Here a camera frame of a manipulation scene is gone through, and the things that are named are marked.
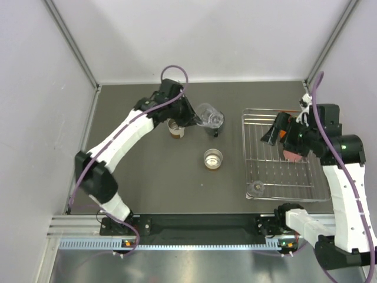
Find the large clear plastic tumbler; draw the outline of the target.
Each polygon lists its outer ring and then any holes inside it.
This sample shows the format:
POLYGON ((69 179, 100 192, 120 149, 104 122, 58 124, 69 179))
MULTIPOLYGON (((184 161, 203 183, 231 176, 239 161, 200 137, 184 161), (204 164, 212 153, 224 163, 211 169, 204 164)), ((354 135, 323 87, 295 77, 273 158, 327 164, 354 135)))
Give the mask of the large clear plastic tumbler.
POLYGON ((202 103, 198 105, 195 109, 195 112, 198 114, 198 116, 202 119, 203 124, 199 125, 202 127, 208 127, 209 125, 209 118, 212 114, 220 114, 220 111, 214 108, 209 103, 202 103))

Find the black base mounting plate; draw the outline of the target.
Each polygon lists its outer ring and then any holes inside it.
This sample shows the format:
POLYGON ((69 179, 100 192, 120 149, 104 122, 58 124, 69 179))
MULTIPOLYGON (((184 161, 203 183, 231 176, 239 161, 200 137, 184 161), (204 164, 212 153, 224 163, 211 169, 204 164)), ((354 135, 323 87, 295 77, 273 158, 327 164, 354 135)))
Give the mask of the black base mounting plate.
POLYGON ((262 243, 267 236, 291 234, 273 215, 232 214, 141 214, 130 225, 143 244, 262 243))

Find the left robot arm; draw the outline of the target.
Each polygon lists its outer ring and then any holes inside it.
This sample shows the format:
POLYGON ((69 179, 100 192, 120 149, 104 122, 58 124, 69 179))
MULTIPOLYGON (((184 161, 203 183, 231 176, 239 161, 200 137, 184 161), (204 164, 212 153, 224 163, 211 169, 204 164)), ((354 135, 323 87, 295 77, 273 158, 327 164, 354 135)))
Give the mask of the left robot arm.
POLYGON ((113 228, 127 234, 133 228, 132 211, 118 193, 113 176, 127 152, 146 134, 168 119, 179 127, 195 125, 199 118, 177 81, 163 79, 151 97, 142 98, 125 120, 100 144, 75 156, 76 187, 111 215, 113 228))

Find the small clear plastic cup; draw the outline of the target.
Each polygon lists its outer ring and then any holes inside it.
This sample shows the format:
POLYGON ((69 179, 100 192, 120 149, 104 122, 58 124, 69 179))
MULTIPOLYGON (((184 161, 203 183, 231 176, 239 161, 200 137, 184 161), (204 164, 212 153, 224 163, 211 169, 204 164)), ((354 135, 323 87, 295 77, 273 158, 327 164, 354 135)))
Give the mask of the small clear plastic cup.
POLYGON ((260 180, 256 180, 252 183, 249 183, 246 188, 246 195, 255 198, 263 196, 264 194, 264 183, 260 180))

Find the pink plastic cup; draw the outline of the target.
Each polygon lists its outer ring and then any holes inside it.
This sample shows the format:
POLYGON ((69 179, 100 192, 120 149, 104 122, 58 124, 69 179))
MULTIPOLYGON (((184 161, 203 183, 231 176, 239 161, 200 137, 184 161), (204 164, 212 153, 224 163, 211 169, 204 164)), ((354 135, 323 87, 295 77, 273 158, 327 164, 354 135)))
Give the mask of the pink plastic cup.
POLYGON ((304 158, 306 158, 307 154, 306 153, 294 153, 294 152, 291 152, 291 151, 284 149, 283 150, 283 156, 284 156, 285 160, 288 161, 288 162, 299 163, 304 158))

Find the steel cup back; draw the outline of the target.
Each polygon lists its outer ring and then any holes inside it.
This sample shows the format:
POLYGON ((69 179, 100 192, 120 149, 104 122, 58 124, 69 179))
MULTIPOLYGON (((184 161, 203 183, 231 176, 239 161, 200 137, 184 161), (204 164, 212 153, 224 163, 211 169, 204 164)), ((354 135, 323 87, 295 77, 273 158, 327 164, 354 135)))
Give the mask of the steel cup back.
POLYGON ((180 127, 175 120, 168 119, 167 126, 171 136, 175 139, 181 139, 184 136, 185 128, 180 127))

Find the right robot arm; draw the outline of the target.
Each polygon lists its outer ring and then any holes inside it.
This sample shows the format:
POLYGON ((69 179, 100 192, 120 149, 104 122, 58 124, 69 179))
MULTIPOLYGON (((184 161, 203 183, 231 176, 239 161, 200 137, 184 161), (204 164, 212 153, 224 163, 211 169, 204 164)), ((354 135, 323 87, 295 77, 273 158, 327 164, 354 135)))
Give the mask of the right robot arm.
POLYGON ((324 270, 376 263, 376 236, 365 195, 365 152, 361 139, 344 135, 336 104, 309 106, 300 116, 279 112, 262 142, 280 142, 289 153, 306 157, 313 153, 326 176, 335 217, 331 231, 303 208, 293 203, 274 211, 275 227, 280 233, 292 230, 314 249, 324 270))

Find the dark green mug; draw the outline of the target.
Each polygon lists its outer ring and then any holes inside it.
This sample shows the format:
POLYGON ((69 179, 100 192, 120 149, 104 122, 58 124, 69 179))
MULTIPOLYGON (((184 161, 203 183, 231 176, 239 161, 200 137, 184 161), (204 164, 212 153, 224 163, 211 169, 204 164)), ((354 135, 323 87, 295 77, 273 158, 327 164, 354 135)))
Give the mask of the dark green mug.
POLYGON ((220 112, 220 114, 212 114, 209 118, 209 125, 205 127, 205 132, 212 136, 218 137, 224 127, 224 114, 220 112))

